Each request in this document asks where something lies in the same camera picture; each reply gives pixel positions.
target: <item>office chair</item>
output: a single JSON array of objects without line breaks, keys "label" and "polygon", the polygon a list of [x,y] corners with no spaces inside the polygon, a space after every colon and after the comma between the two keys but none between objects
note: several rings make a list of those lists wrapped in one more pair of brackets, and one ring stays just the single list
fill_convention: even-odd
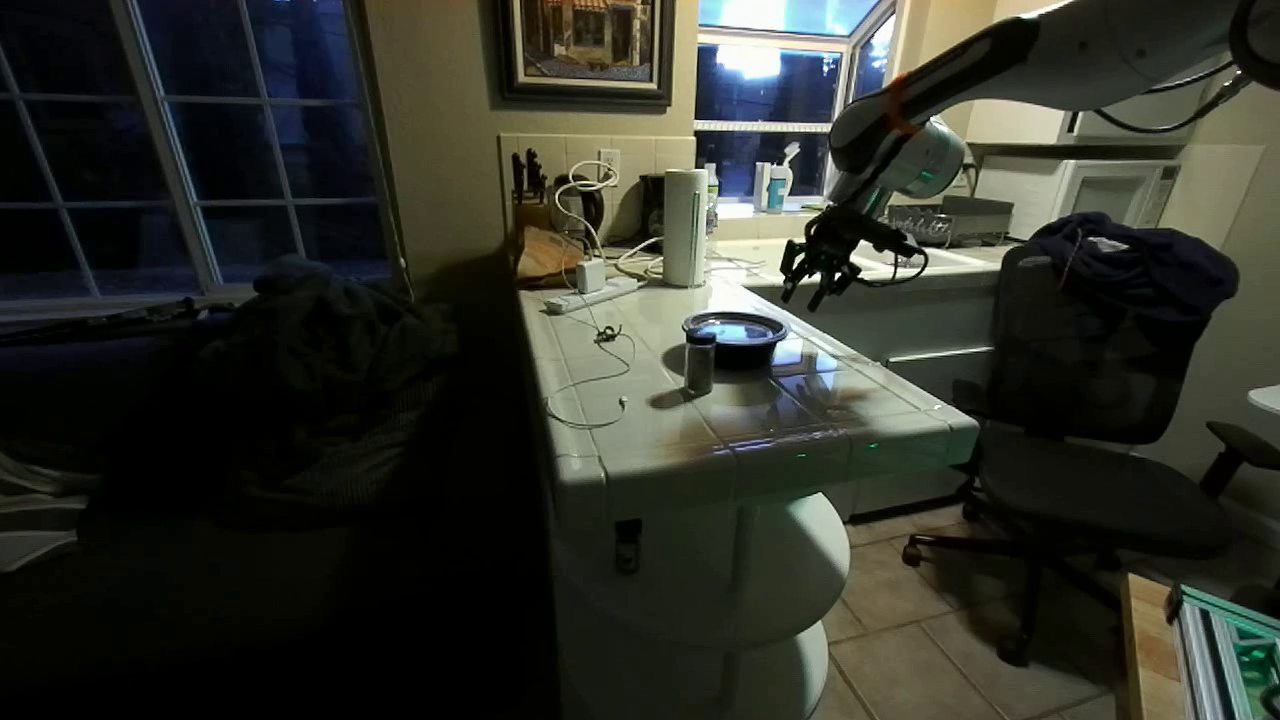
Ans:
[{"label": "office chair", "polygon": [[1024,560],[1021,626],[996,644],[1009,663],[1029,663],[1043,568],[1114,608],[1100,568],[1114,568],[1119,553],[1215,557],[1233,538],[1224,508],[1196,481],[1133,451],[1163,434],[1207,313],[1124,308],[1080,284],[1070,256],[1037,241],[1005,256],[991,370],[957,385],[957,403],[981,420],[962,517],[989,520],[996,535],[917,533],[905,545],[905,565],[918,565],[923,549]]}]

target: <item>window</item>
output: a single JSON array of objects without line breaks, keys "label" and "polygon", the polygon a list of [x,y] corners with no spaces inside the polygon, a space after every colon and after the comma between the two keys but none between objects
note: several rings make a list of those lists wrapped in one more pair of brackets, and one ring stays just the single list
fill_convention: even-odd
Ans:
[{"label": "window", "polygon": [[342,0],[5,0],[0,313],[391,271]]},{"label": "window", "polygon": [[750,204],[757,163],[779,163],[789,142],[792,197],[824,197],[830,118],[885,87],[890,30],[890,0],[704,0],[697,156],[717,163],[718,200]]}]

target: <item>upper cabinet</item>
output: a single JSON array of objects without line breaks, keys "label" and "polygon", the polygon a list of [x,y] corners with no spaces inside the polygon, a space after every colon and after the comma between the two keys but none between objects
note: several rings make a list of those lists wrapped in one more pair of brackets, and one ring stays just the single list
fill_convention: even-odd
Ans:
[{"label": "upper cabinet", "polygon": [[[1039,12],[1052,0],[991,0],[991,19]],[[1106,104],[1106,114],[1136,128],[1167,128],[1188,118],[1205,104],[1207,83],[1188,83],[1181,92],[1133,94]],[[1094,112],[1058,112],[1039,104],[1010,100],[973,100],[967,108],[967,142],[1185,142],[1185,133],[1128,133],[1106,123]]]}]

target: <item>dark couch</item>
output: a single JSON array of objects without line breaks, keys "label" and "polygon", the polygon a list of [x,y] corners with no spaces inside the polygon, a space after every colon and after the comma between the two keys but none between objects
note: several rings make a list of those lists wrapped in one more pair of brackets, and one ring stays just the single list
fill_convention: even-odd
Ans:
[{"label": "dark couch", "polygon": [[[473,368],[422,350],[380,403],[329,385],[300,441],[260,370],[297,349],[253,323],[240,308],[0,339],[0,449],[104,470],[73,549],[0,575],[0,706],[547,715],[538,508],[519,475],[506,503],[469,475]],[[360,425],[313,425],[315,394]]]}]

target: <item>robotic arm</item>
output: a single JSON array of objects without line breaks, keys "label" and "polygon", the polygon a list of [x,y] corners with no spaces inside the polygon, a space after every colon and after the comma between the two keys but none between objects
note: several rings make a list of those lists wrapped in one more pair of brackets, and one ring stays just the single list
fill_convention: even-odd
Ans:
[{"label": "robotic arm", "polygon": [[784,300],[804,277],[819,277],[807,308],[839,294],[860,277],[849,259],[860,241],[923,250],[876,216],[890,191],[937,197],[961,172],[962,147],[937,112],[981,94],[1089,112],[1215,55],[1241,68],[1220,100],[1249,80],[1280,87],[1280,0],[1067,0],[961,40],[834,114],[839,179],[804,241],[784,246]]}]

